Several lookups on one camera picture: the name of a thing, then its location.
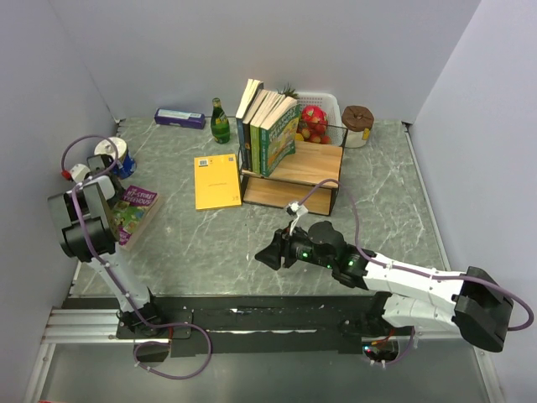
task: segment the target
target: book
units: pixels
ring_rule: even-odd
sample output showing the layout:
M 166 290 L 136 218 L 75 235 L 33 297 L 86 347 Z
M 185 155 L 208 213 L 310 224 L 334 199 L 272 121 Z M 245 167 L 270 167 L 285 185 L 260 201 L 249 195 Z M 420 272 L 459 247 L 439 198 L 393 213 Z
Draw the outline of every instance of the book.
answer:
M 243 168 L 245 170 L 252 170 L 252 138 L 250 134 L 250 122 L 252 121 L 255 113 L 258 111 L 259 107 L 263 103 L 263 100 L 267 96 L 269 91 L 264 90 L 263 88 L 258 91 L 255 99 L 252 102 L 252 105 L 246 112 L 246 115 L 244 116 L 244 119 L 242 120 L 242 130 L 244 132 L 244 149 L 245 154 L 242 157 L 242 161 L 244 162 Z
M 250 105 L 252 105 L 253 99 L 256 97 L 257 94 L 259 94 L 262 89 L 262 81 L 249 78 L 246 88 L 242 93 L 242 98 L 241 102 L 239 103 L 237 113 L 235 114 L 235 119 L 237 120 L 238 142 L 242 154 L 242 162 L 244 164 L 245 169 L 248 169 L 248 167 L 251 165 L 251 153 L 248 153 L 249 150 L 246 148 L 247 143 L 246 136 L 244 133 L 243 119 L 248 109 L 250 108 Z
M 252 122 L 250 123 L 250 137 L 252 142 L 252 172 L 261 174 L 260 165 L 260 148 L 259 148 L 259 127 L 263 120 L 272 112 L 274 107 L 285 98 L 277 92 L 271 91 L 263 100 L 263 103 L 256 112 Z
M 235 154 L 194 158 L 196 210 L 241 206 Z
M 263 121 L 260 128 L 260 171 L 272 174 L 279 162 L 295 153 L 295 133 L 299 125 L 300 106 L 286 97 Z
M 131 250 L 162 205 L 158 193 L 129 186 L 112 209 L 119 231 L 119 246 Z

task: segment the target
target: green bottle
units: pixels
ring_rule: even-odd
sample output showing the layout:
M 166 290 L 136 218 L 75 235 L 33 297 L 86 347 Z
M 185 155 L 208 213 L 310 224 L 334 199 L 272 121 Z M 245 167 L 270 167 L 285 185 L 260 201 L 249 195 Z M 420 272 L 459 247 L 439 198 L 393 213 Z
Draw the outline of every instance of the green bottle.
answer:
M 217 143 L 224 144 L 229 141 L 229 121 L 222 109 L 220 98 L 212 100 L 211 131 Z

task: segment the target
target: purple box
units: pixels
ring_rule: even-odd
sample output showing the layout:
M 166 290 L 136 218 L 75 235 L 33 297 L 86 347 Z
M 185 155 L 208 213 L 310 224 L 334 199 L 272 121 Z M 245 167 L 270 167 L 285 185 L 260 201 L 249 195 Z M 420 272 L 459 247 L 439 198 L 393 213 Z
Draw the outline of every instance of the purple box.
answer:
M 182 128 L 204 128 L 205 115 L 203 113 L 191 113 L 172 111 L 160 107 L 154 114 L 154 121 L 157 124 L 169 124 L 181 126 Z

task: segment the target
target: book spine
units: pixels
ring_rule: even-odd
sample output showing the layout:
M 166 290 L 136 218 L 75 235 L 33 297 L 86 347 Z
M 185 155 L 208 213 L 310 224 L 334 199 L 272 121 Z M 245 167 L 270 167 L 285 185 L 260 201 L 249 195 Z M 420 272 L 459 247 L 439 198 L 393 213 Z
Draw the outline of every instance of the book spine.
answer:
M 252 171 L 261 174 L 259 166 L 259 128 L 250 125 L 250 137 L 252 140 Z
M 246 161 L 246 143 L 244 139 L 244 126 L 242 124 L 242 119 L 237 118 L 237 134 L 238 134 L 238 144 L 241 150 L 242 164 L 245 164 Z
M 262 176 L 269 176 L 267 174 L 267 144 L 268 131 L 264 128 L 259 128 L 259 171 Z
M 250 124 L 242 124 L 244 130 L 244 148 L 246 149 L 243 156 L 243 168 L 252 170 L 252 139 L 250 137 Z

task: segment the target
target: bottle label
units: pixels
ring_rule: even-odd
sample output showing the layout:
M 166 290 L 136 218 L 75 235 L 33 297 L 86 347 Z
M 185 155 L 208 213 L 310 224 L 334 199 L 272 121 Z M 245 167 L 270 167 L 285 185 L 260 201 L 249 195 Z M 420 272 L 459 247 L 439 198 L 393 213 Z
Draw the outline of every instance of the bottle label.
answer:
M 222 112 L 220 114 L 220 116 L 218 118 L 215 119 L 215 123 L 216 124 L 220 124 L 220 123 L 227 123 L 227 116 L 224 112 Z

